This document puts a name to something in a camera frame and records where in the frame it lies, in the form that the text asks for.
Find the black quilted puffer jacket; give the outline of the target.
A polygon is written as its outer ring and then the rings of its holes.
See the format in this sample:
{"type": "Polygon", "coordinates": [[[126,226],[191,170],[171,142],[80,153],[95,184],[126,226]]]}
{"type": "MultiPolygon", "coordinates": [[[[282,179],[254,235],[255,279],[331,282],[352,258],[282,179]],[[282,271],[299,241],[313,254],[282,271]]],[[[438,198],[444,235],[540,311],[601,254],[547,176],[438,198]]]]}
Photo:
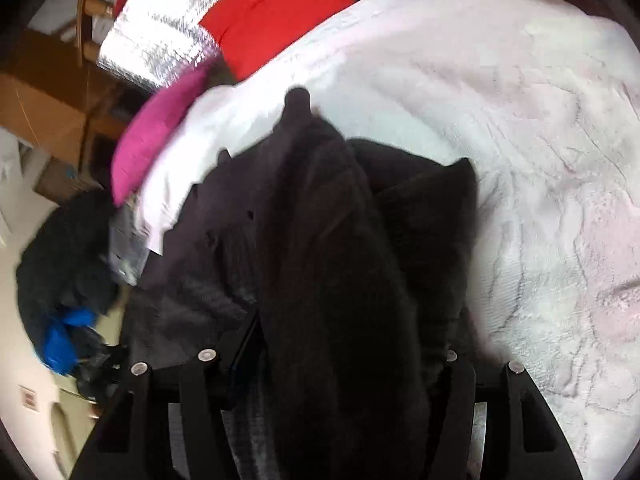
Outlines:
{"type": "Polygon", "coordinates": [[[288,92],[270,136],[195,185],[129,300],[131,355],[174,366],[256,308],[256,389],[229,419],[250,479],[424,479],[475,235],[472,164],[347,140],[288,92]]]}

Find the blue jacket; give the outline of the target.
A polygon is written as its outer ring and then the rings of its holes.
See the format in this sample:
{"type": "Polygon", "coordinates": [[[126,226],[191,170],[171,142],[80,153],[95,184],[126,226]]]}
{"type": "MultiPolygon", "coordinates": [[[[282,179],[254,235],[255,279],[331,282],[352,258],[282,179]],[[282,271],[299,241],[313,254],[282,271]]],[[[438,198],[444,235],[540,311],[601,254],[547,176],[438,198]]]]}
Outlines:
{"type": "Polygon", "coordinates": [[[70,374],[79,362],[79,350],[70,330],[93,328],[98,316],[87,308],[70,309],[55,315],[44,331],[39,357],[46,367],[59,375],[70,374]]]}

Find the black coat pile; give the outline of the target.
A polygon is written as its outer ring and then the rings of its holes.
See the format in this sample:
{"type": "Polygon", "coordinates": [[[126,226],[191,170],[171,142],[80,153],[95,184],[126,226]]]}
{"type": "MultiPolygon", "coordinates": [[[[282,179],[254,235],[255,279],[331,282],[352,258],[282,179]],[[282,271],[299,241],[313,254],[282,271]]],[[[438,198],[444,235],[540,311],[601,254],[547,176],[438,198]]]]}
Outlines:
{"type": "MultiPolygon", "coordinates": [[[[15,272],[17,307],[38,358],[52,316],[87,308],[98,316],[97,323],[116,304],[120,287],[107,262],[108,225],[114,213],[109,192],[80,192],[49,214],[24,249],[15,272]]],[[[105,403],[114,385],[102,370],[111,356],[108,345],[96,325],[72,328],[70,336],[79,362],[70,374],[60,376],[74,378],[84,398],[105,403]]]]}

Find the grey folded garment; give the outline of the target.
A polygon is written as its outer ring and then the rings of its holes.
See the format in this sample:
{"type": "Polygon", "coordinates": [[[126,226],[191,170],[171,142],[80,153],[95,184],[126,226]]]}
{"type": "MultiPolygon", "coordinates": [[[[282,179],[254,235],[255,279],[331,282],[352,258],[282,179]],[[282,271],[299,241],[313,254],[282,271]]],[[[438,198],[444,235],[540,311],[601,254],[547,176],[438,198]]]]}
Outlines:
{"type": "Polygon", "coordinates": [[[137,195],[131,195],[114,213],[108,229],[108,264],[119,283],[138,284],[149,257],[146,234],[137,227],[137,195]]]}

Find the magenta pillow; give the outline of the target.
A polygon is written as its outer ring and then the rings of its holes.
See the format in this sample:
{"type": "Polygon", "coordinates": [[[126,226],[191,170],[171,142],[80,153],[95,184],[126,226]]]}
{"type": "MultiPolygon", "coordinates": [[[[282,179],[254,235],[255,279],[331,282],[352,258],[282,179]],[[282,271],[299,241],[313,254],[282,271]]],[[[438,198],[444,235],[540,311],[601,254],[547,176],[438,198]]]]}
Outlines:
{"type": "Polygon", "coordinates": [[[140,188],[157,156],[205,88],[207,73],[214,64],[206,61],[191,68],[166,88],[155,92],[120,137],[112,159],[113,202],[122,206],[140,188]]]}

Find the brown wooden column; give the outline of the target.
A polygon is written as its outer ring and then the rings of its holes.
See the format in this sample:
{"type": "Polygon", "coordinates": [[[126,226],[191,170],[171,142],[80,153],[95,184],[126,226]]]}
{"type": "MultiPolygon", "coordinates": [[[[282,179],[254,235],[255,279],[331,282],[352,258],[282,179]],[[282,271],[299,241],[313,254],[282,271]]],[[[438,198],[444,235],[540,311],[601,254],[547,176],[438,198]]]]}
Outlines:
{"type": "Polygon", "coordinates": [[[96,134],[118,139],[125,123],[112,116],[117,81],[76,48],[32,29],[1,52],[1,125],[34,148],[77,167],[96,134]]]}

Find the white pink bed blanket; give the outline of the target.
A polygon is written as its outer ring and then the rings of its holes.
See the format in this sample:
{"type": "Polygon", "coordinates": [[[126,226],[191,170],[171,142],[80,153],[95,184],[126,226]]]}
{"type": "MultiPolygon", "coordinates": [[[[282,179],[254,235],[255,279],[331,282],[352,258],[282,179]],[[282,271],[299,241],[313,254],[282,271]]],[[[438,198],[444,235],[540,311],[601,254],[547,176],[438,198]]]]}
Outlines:
{"type": "Polygon", "coordinates": [[[146,177],[153,248],[217,153],[276,121],[285,91],[349,138],[471,159],[480,348],[523,363],[582,474],[639,439],[639,52],[562,0],[361,0],[236,87],[205,92],[146,177]]]}

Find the wooden stair railing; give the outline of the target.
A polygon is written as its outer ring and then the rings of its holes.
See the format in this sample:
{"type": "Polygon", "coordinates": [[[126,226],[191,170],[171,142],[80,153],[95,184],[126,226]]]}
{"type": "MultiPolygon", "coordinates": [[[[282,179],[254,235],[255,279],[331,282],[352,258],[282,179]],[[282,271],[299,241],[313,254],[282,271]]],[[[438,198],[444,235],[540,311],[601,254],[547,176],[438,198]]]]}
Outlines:
{"type": "Polygon", "coordinates": [[[98,60],[100,45],[92,39],[95,18],[114,18],[114,4],[106,0],[77,0],[75,46],[80,67],[87,62],[96,64],[98,60]]]}

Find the silver foil insulation panel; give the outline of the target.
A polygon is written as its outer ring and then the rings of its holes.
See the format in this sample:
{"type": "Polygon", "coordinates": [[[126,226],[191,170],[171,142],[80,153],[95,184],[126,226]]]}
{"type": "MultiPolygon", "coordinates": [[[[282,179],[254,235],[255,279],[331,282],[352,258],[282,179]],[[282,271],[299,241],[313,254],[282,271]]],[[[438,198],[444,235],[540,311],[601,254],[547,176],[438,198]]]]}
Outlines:
{"type": "Polygon", "coordinates": [[[102,42],[100,65],[140,86],[159,89],[209,58],[222,58],[214,38],[200,25],[217,1],[127,0],[102,42]]]}

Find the red square pillow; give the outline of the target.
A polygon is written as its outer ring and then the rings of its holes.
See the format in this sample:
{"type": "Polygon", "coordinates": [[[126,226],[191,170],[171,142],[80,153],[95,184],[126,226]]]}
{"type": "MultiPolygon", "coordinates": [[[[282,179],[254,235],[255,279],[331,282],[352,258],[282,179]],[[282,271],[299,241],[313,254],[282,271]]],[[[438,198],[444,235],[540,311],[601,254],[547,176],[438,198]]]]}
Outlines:
{"type": "Polygon", "coordinates": [[[224,62],[244,80],[296,40],[355,0],[218,0],[200,25],[224,62]]]}

